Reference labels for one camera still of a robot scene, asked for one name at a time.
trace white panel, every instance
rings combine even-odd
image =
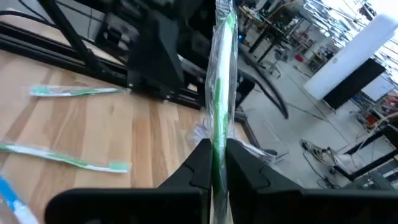
[[[385,44],[397,28],[396,18],[387,14],[376,16],[344,49],[326,63],[304,88],[316,99],[322,99]]]

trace wooden table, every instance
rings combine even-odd
[[[15,16],[2,16],[0,20],[67,43],[58,30],[37,22]],[[94,52],[111,58],[98,49]],[[86,161],[132,164],[128,174],[109,174],[0,152],[1,175],[39,220],[43,219],[47,202],[71,188],[156,187],[193,150],[188,135],[203,114],[197,110],[128,93],[36,98],[29,96],[29,87],[35,84],[113,86],[0,51],[0,136],[3,139],[51,148]],[[236,128],[247,140],[241,125],[237,124]],[[15,221],[12,216],[2,215],[4,212],[8,211],[0,209],[0,223]]]

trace green toothbrush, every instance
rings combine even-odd
[[[37,156],[53,161],[65,162],[83,169],[111,172],[111,173],[127,173],[130,171],[131,165],[128,162],[110,162],[108,167],[101,167],[91,165],[87,162],[74,159],[70,156],[56,154],[52,152],[42,151],[39,149],[33,149],[30,147],[18,146],[13,144],[0,144],[0,151],[15,152],[19,154],[27,154],[31,156]]]

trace blue toothbrush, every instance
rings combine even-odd
[[[11,189],[10,185],[0,176],[0,195],[6,200],[8,207],[21,224],[39,224],[36,217],[26,204]]]

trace red object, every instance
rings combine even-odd
[[[303,62],[303,57],[301,57],[301,56],[299,56],[299,55],[296,55],[296,60],[298,60],[299,62]]]

